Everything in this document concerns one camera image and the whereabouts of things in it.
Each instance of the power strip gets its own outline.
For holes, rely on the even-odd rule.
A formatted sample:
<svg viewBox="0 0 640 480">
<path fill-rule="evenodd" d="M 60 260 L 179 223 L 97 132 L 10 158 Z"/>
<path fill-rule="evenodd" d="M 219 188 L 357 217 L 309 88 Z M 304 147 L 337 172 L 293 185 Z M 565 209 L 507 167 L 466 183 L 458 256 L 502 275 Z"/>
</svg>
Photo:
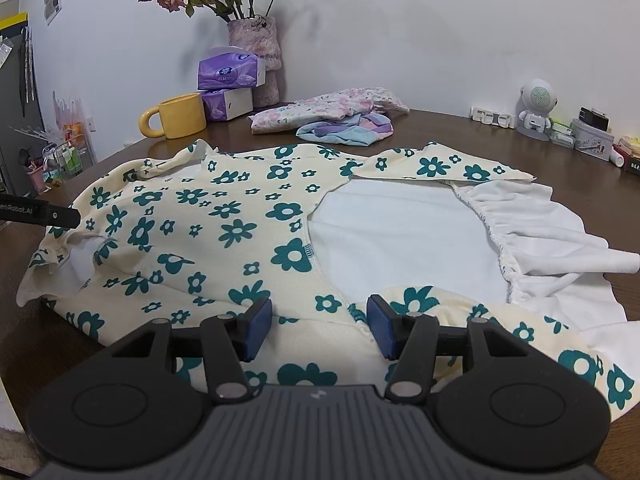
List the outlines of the power strip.
<svg viewBox="0 0 640 480">
<path fill-rule="evenodd" d="M 512 114 L 499 114 L 484 108 L 471 108 L 470 117 L 474 121 L 482 124 L 491 124 L 493 126 L 501 126 L 503 128 L 515 128 L 516 116 Z"/>
</svg>

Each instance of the blue gripper pad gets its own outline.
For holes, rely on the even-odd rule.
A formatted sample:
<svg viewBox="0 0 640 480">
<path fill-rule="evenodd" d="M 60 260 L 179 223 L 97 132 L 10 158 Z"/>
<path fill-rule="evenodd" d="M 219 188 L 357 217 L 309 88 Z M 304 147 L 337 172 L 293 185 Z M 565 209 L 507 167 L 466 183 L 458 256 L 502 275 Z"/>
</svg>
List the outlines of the blue gripper pad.
<svg viewBox="0 0 640 480">
<path fill-rule="evenodd" d="M 249 327 L 246 331 L 246 341 L 244 342 L 245 362 L 253 361 L 258 355 L 260 346 L 271 328 L 272 317 L 273 304 L 271 300 L 267 300 L 249 322 Z"/>
<path fill-rule="evenodd" d="M 398 343 L 394 338 L 391 318 L 372 297 L 367 300 L 367 322 L 382 355 L 386 359 L 398 359 Z"/>
</svg>

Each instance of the pink vase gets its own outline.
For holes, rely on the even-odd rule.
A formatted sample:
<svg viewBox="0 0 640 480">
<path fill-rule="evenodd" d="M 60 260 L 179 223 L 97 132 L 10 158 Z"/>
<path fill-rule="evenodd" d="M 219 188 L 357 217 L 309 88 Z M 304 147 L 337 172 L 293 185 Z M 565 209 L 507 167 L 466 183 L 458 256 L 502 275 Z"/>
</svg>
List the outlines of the pink vase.
<svg viewBox="0 0 640 480">
<path fill-rule="evenodd" d="M 265 60 L 264 85 L 253 89 L 254 107 L 264 108 L 280 102 L 276 70 L 282 67 L 275 18 L 247 18 L 228 23 L 229 45 L 238 46 Z"/>
</svg>

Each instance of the plastic bag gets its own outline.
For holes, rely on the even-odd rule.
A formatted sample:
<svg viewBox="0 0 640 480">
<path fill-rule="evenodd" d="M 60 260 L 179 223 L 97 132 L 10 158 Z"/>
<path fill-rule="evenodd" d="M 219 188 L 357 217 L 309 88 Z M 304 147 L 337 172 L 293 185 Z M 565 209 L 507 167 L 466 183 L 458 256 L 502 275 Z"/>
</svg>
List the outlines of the plastic bag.
<svg viewBox="0 0 640 480">
<path fill-rule="evenodd" d="M 11 51 L 14 49 L 14 44 L 9 39 L 2 40 L 0 43 L 0 68 L 4 65 L 4 62 L 11 54 Z"/>
</svg>

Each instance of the yellow tape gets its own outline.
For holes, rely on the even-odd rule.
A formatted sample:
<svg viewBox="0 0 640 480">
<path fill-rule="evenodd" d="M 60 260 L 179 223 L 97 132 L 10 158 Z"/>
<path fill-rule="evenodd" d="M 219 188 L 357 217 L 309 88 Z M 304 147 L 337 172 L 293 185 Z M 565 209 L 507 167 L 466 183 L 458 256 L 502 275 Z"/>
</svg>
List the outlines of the yellow tape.
<svg viewBox="0 0 640 480">
<path fill-rule="evenodd" d="M 27 21 L 27 13 L 21 12 L 20 14 L 16 14 L 10 18 L 5 18 L 4 20 L 0 20 L 0 32 L 4 28 L 9 28 L 16 23 L 26 22 Z"/>
</svg>

